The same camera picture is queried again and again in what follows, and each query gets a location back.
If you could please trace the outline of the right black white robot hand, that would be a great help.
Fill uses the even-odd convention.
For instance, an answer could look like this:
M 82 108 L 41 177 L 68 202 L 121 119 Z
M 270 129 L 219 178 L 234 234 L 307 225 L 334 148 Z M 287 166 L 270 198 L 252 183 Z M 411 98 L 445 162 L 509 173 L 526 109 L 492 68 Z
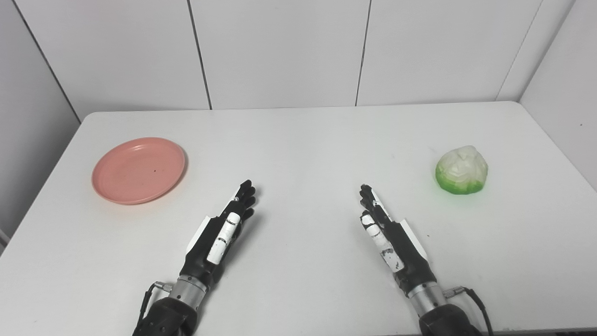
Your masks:
M 427 253 L 406 219 L 399 222 L 391 219 L 369 185 L 361 185 L 360 196 L 360 204 L 364 207 L 361 224 L 403 293 L 409 295 L 418 286 L 437 283 Z

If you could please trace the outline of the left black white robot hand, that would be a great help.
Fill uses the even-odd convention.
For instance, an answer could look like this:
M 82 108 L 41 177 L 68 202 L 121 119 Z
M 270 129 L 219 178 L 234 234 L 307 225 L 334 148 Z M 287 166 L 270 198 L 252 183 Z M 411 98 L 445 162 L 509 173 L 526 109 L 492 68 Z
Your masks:
M 202 220 L 186 249 L 182 277 L 193 277 L 207 287 L 218 281 L 224 258 L 254 214 L 255 193 L 252 181 L 244 181 L 220 215 Z

